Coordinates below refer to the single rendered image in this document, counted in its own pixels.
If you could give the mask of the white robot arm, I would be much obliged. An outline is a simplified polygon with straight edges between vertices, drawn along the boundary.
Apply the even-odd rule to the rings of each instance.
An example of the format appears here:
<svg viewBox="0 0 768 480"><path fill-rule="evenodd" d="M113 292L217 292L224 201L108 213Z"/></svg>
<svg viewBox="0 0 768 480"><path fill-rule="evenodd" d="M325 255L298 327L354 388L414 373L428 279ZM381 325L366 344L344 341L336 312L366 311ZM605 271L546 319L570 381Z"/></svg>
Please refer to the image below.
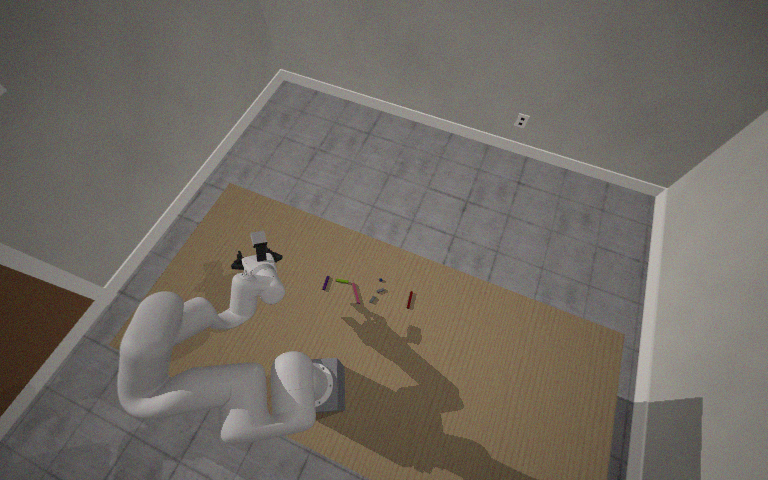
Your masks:
<svg viewBox="0 0 768 480"><path fill-rule="evenodd" d="M124 410L153 420L220 408L219 433L228 444L310 429L316 420L315 407L332 393L333 378L325 366L313 363L302 352L283 353L272 363L273 416L267 409L266 375L261 364L194 367L172 378L168 375L175 345L209 327L222 330L241 325L255 314L258 296L266 304L276 304L284 295L285 288L273 266L262 264L252 274L233 277L230 308L220 314L203 297L184 302L180 295L164 291L145 298L120 345L117 388Z"/></svg>

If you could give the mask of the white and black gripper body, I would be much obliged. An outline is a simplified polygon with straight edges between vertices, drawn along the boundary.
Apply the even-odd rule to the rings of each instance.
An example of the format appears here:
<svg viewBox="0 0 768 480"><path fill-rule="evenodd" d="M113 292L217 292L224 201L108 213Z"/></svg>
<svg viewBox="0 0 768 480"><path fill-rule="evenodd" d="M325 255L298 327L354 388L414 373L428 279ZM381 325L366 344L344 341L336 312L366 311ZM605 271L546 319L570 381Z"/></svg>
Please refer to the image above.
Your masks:
<svg viewBox="0 0 768 480"><path fill-rule="evenodd" d="M242 259L242 265L244 267L244 270L243 270L244 273L246 272L246 273L252 274L253 270L257 266L259 266L259 264L260 265L262 265L262 264L269 264L269 265L273 266L273 268L275 269L275 271L277 273L276 264L275 264L275 261L274 261L274 258L272 256L272 254L266 253L266 257L267 257L267 260L259 261L259 262L257 262L257 256L256 255L244 257Z"/></svg>

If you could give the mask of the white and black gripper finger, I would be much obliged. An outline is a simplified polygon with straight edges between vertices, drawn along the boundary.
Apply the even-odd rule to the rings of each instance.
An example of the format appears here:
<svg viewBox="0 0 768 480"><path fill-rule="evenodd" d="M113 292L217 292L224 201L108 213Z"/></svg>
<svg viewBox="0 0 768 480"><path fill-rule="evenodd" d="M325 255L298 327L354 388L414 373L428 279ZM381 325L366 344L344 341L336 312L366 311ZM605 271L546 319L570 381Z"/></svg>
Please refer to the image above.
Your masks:
<svg viewBox="0 0 768 480"><path fill-rule="evenodd" d="M272 252L272 250L270 250L269 248L267 248L267 246L265 246L265 247L266 247L266 253L270 253L270 254L272 254L272 256L273 256L273 258L274 258L274 261L275 261L275 263L276 263L276 262L278 262L279 260L283 259L283 258L282 258L282 255L280 255L280 254L278 254L278 253L276 253L276 252Z"/></svg>
<svg viewBox="0 0 768 480"><path fill-rule="evenodd" d="M236 270L244 270L244 267L243 267L243 265L242 265L242 259L243 259L243 258L244 258L244 257L242 257L242 254L241 254L241 252L240 252L240 251L238 251L238 254L237 254L237 259L236 259L236 260L234 261L234 263L231 265L231 268L232 268L232 269L236 269Z"/></svg>

